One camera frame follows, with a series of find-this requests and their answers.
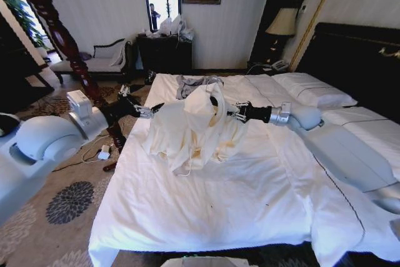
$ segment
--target white pillow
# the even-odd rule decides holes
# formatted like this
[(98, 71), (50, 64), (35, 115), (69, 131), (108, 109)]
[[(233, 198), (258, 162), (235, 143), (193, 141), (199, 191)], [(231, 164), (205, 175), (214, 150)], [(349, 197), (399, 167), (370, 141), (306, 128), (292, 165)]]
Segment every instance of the white pillow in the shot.
[(328, 109), (357, 104), (350, 95), (306, 73), (283, 73), (272, 78), (306, 106)]
[(120, 65), (120, 63), (123, 61), (123, 49), (124, 47), (123, 45), (121, 45), (115, 50), (115, 53), (113, 54), (109, 62), (110, 67)]
[(400, 180), (400, 125), (362, 107), (333, 109), (322, 118), (342, 125), (375, 149), (392, 166), (394, 177)]

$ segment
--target carved wooden bedpost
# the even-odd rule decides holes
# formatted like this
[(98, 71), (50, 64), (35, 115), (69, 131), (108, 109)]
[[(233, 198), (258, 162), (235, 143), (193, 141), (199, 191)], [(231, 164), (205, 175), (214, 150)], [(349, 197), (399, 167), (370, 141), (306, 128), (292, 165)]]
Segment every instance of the carved wooden bedpost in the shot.
[[(95, 101), (97, 105), (104, 105), (106, 101), (100, 94), (100, 89), (95, 80), (90, 77), (86, 63), (79, 56), (78, 46), (69, 31), (59, 19), (59, 14), (53, 5), (53, 0), (29, 0), (36, 8), (37, 13), (46, 21), (50, 34), (58, 49), (66, 55), (71, 62), (71, 68), (81, 80), (85, 92)], [(118, 123), (107, 129), (114, 139), (114, 144), (121, 152), (126, 138), (121, 132)]]

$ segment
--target headboard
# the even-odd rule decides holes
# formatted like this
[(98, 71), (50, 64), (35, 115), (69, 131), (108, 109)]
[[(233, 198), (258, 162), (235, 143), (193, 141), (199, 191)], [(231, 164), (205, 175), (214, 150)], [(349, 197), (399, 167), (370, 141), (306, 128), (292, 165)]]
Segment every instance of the headboard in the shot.
[(400, 124), (400, 29), (318, 23), (296, 72)]

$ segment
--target black flower pattern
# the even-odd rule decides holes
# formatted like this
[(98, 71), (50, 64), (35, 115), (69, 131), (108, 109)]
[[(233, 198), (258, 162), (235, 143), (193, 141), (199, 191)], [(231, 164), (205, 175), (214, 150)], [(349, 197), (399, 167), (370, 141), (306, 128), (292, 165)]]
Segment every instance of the black flower pattern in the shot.
[(78, 181), (62, 189), (46, 209), (46, 218), (52, 224), (68, 223), (81, 215), (92, 203), (93, 185)]

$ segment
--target patterned rug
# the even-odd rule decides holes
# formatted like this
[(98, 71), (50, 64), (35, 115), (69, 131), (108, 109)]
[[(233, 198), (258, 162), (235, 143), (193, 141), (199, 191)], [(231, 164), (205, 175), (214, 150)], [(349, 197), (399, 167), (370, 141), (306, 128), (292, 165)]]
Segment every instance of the patterned rug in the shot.
[[(72, 83), (59, 88), (52, 95), (18, 113), (22, 119), (33, 116), (65, 116), (69, 111), (66, 92), (79, 88)], [(106, 100), (116, 100), (120, 85), (101, 83), (101, 92)], [(149, 86), (142, 87), (132, 95), (144, 104)], [(136, 122), (127, 116), (120, 125), (127, 136)], [(88, 256), (88, 243), (93, 219), (112, 173), (103, 172), (103, 167), (118, 159), (113, 147), (110, 159), (96, 161), (97, 150), (112, 143), (103, 132), (99, 140), (85, 145), (71, 159), (56, 168), (49, 175), (45, 186), (19, 212), (0, 227), (0, 264), (9, 267), (20, 266), (92, 266)], [(161, 266), (172, 257), (193, 255), (187, 253), (140, 253), (120, 251), (113, 266)], [(260, 267), (312, 267), (319, 266), (310, 243), (293, 246), (274, 244), (258, 248), (235, 249), (197, 255), (216, 255), (246, 258)], [(345, 256), (337, 266), (355, 266)]]

